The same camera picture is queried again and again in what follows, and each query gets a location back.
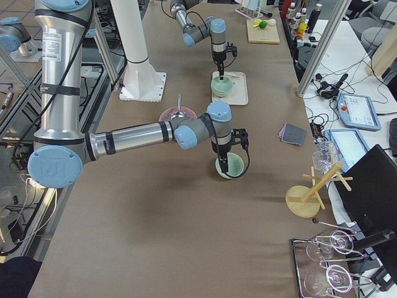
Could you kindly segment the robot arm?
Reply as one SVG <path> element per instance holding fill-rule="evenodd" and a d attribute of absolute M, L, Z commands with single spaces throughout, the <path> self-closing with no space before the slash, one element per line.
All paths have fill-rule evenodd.
<path fill-rule="evenodd" d="M 166 73 L 150 65 L 141 16 L 136 1 L 112 1 L 126 53 L 126 100 L 159 102 Z M 104 133 L 83 134 L 79 129 L 81 55 L 83 39 L 95 13 L 94 1 L 35 1 L 35 18 L 42 26 L 41 127 L 34 134 L 28 161 L 33 180 L 45 187 L 63 188 L 82 174 L 83 164 L 133 148 L 176 140 L 185 150 L 211 138 L 222 172 L 228 171 L 227 153 L 233 137 L 230 106 L 211 103 L 198 119 L 179 116 L 170 121 L 138 125 Z M 215 60 L 225 60 L 226 25 L 208 18 L 198 29 L 188 29 L 192 43 L 211 36 Z M 221 61 L 217 62 L 221 71 Z"/>
<path fill-rule="evenodd" d="M 187 47 L 199 43 L 200 41 L 211 38 L 212 58 L 215 62 L 220 80 L 224 77 L 224 61 L 226 60 L 226 22 L 224 19 L 207 17 L 200 25 L 195 25 L 188 17 L 188 9 L 199 4 L 201 1 L 175 0 L 170 3 L 171 17 L 175 19 L 182 29 L 182 38 Z"/>

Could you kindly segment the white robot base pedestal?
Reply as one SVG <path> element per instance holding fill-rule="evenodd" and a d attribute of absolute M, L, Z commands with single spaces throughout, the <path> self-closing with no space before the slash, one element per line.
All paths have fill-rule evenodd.
<path fill-rule="evenodd" d="M 111 1 L 118 32 L 127 59 L 120 99 L 161 102 L 166 73 L 157 72 L 149 61 L 137 1 Z"/>

